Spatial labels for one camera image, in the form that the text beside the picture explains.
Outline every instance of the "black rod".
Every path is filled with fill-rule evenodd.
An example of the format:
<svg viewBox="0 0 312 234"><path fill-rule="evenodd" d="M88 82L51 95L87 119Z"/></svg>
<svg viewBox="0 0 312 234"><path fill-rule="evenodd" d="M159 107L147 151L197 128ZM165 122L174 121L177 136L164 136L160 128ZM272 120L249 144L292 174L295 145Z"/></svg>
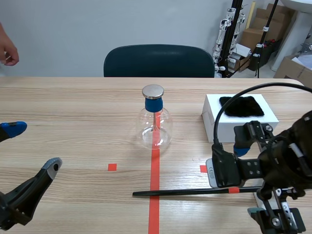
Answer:
<svg viewBox="0 0 312 234"><path fill-rule="evenodd" d="M270 23L271 23L271 20L272 20L273 15L274 15L274 12L275 12L275 9L276 9L277 4L278 4L278 0L275 0L266 27L269 27L269 26L270 26ZM261 38L261 41L260 41L260 44L262 44L262 43L264 42L265 36L266 36L266 35L267 35L267 32L263 32L262 38Z"/></svg>
<svg viewBox="0 0 312 234"><path fill-rule="evenodd" d="M239 188L239 193L255 193L261 187ZM175 196L175 195L200 195L200 194L228 194L229 189L177 189L134 192L133 196Z"/></svg>

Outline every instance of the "metal bracket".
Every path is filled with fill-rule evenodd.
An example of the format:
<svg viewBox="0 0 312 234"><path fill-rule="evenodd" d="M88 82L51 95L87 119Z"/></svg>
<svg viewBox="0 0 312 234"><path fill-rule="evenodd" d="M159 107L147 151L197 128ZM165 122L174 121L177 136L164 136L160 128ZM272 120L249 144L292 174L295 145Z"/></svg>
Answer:
<svg viewBox="0 0 312 234"><path fill-rule="evenodd" d="M258 47L258 48L263 48L263 47L264 47L264 44L257 44L256 47Z"/></svg>
<svg viewBox="0 0 312 234"><path fill-rule="evenodd" d="M294 230L297 230L298 227L297 227L296 221L294 219L294 216L289 209L288 203L286 201L281 202L281 206L282 206L283 213L284 213L285 217L287 218L289 226L291 228L293 228Z"/></svg>
<svg viewBox="0 0 312 234"><path fill-rule="evenodd" d="M230 8L230 9L227 11L226 18L229 19L229 20L233 20L233 18L234 18L234 16L235 16L235 13L236 13L236 8Z"/></svg>

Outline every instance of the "black cable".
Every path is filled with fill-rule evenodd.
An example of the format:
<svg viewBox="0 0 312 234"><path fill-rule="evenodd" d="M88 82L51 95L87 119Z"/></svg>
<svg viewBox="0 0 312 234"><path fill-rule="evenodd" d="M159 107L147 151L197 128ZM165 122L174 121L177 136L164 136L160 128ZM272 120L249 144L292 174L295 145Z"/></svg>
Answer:
<svg viewBox="0 0 312 234"><path fill-rule="evenodd" d="M301 89L304 91L308 91L310 93L312 93L312 88L308 88L306 86L303 85L299 85L299 84L290 84L290 83L278 83L278 82L274 82L274 83L266 83L266 84L260 84L260 85L256 85L254 87L245 89L241 92L239 92L238 94L236 94L235 96L233 96L232 98L230 98L221 108L221 110L219 111L218 115L215 118L215 122L214 122L214 144L218 144L219 143L219 139L218 139L218 125L219 125L219 121L221 118L221 115L223 114L223 112L225 111L225 109L233 102L235 101L237 98L239 98L240 96L242 96L243 94L249 93L251 91L257 90L257 89L261 89L261 88L265 88L265 87L271 87L271 86L285 86L285 87L291 87L291 88L297 88L297 89Z"/></svg>

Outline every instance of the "black sponge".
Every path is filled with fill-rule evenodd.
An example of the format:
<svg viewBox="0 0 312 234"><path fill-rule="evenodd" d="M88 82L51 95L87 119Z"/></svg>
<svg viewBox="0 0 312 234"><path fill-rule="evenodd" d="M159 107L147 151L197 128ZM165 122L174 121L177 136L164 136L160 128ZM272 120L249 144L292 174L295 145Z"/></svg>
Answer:
<svg viewBox="0 0 312 234"><path fill-rule="evenodd" d="M221 97L220 104L223 106L231 97ZM226 109L225 114L233 117L264 116L263 110L255 101L254 97L239 97Z"/></svg>

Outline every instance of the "black office chair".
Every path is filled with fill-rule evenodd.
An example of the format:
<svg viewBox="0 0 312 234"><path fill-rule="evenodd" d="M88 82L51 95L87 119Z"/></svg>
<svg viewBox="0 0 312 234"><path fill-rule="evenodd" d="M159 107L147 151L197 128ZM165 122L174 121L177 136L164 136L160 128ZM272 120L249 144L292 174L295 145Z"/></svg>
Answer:
<svg viewBox="0 0 312 234"><path fill-rule="evenodd" d="M212 56L183 45L130 45L112 50L104 62L105 77L215 77Z"/></svg>

